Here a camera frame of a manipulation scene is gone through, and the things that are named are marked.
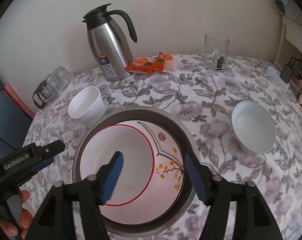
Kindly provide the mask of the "left hand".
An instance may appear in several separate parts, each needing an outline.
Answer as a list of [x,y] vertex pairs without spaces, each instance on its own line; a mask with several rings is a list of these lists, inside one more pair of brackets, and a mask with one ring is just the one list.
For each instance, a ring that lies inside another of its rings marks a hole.
[[30,197],[26,190],[18,191],[17,194],[4,199],[0,206],[0,227],[10,239],[25,239],[32,223],[33,215],[24,209],[22,204]]

